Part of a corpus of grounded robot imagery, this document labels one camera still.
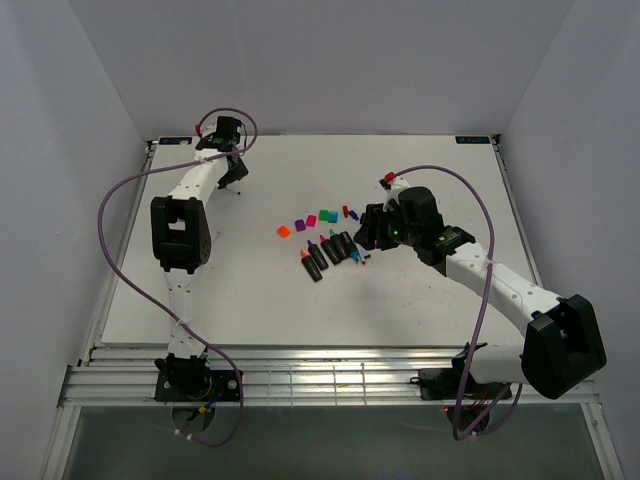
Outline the pink cap black highlighter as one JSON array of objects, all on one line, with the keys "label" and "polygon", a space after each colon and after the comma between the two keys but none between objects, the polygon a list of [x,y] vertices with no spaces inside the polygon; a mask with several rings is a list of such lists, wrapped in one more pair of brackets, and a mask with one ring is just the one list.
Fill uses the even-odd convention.
[{"label": "pink cap black highlighter", "polygon": [[341,257],[328,237],[320,236],[320,246],[333,265],[339,265],[342,262]]}]

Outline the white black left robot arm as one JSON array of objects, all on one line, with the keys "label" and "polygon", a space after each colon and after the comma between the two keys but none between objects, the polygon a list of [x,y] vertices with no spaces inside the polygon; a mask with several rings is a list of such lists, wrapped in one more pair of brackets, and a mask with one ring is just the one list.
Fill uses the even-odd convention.
[{"label": "white black left robot arm", "polygon": [[243,122],[232,116],[220,116],[213,126],[198,129],[197,164],[170,193],[153,198],[150,205],[153,254],[164,273],[169,309],[179,318],[170,330],[168,354],[156,366],[171,387],[194,400],[212,387],[203,358],[206,346],[188,331],[199,316],[197,283],[212,249],[206,205],[214,190],[248,174],[236,152],[243,129]]}]

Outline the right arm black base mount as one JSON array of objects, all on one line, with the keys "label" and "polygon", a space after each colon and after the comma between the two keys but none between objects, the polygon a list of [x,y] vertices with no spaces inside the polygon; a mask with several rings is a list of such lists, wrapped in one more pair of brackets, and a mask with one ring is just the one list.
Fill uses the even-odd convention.
[{"label": "right arm black base mount", "polygon": [[[422,400],[455,400],[462,376],[461,370],[454,368],[425,368],[409,380],[410,385],[417,386]],[[489,400],[494,399],[505,387],[503,383],[478,383],[471,375],[468,376],[464,399]]]}]

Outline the light blue cap black highlighter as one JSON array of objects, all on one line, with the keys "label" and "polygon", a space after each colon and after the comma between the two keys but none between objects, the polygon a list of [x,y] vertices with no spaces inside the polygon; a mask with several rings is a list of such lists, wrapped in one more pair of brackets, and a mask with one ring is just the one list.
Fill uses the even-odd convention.
[{"label": "light blue cap black highlighter", "polygon": [[348,256],[351,259],[353,259],[356,263],[359,263],[360,262],[359,251],[349,232],[342,231],[339,234],[339,237],[344,245],[345,251],[347,252]]}]

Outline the purple cap black highlighter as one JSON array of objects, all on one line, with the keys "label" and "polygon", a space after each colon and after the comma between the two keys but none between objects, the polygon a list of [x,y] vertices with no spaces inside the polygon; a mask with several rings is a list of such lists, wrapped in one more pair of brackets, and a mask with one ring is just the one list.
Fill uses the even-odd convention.
[{"label": "purple cap black highlighter", "polygon": [[310,256],[313,258],[319,270],[320,271],[327,270],[329,268],[329,265],[320,247],[316,243],[312,242],[311,240],[307,241],[307,246],[308,246],[308,252]]}]

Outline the orange cap black highlighter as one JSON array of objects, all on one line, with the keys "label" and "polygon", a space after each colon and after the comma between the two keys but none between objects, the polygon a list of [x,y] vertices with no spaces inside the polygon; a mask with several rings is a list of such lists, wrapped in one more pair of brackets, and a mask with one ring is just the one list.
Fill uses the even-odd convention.
[{"label": "orange cap black highlighter", "polygon": [[305,250],[300,251],[300,261],[304,269],[306,270],[306,272],[314,282],[319,282],[323,279],[323,276],[318,266],[316,265],[314,259],[311,257],[311,255],[307,251]]}]

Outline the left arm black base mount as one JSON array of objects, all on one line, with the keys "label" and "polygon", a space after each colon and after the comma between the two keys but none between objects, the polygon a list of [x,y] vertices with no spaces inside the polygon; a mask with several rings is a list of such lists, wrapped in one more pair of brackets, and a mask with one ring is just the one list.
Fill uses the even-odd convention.
[{"label": "left arm black base mount", "polygon": [[240,400],[239,382],[233,370],[211,369],[204,358],[179,358],[169,353],[154,361],[158,371],[154,400],[204,402]]}]

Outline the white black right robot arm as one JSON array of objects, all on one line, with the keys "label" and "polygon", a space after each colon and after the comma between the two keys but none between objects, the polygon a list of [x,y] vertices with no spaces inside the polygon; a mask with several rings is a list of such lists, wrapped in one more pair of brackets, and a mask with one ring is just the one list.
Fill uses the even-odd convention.
[{"label": "white black right robot arm", "polygon": [[522,383],[557,399],[607,363],[589,300],[562,297],[492,262],[471,234],[444,222],[426,187],[391,188],[385,202],[367,205],[354,240],[366,250],[412,248],[425,265],[486,297],[521,334],[519,346],[480,343],[454,357],[451,382],[464,397],[487,384]]}]

